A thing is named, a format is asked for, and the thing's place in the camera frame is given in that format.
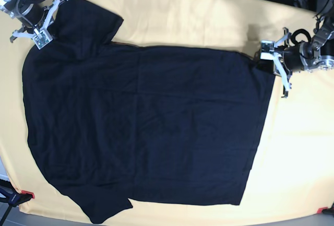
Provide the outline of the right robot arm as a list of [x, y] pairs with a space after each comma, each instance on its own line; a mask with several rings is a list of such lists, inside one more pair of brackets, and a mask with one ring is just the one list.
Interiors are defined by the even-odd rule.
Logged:
[[32, 40], [38, 49], [42, 49], [51, 41], [48, 28], [54, 23], [53, 14], [61, 4], [68, 0], [53, 0], [50, 6], [41, 6], [46, 0], [1, 0], [1, 11], [12, 19], [21, 22], [21, 28], [15, 30], [10, 37], [13, 43], [17, 38]]

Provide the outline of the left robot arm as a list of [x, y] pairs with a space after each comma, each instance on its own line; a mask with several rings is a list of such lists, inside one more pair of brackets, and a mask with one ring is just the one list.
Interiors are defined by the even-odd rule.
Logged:
[[284, 37], [273, 46], [273, 55], [282, 67], [274, 66], [283, 82], [283, 98], [288, 97], [293, 73], [333, 69], [333, 9], [316, 16], [313, 33], [311, 36], [305, 29], [290, 33], [285, 28]]

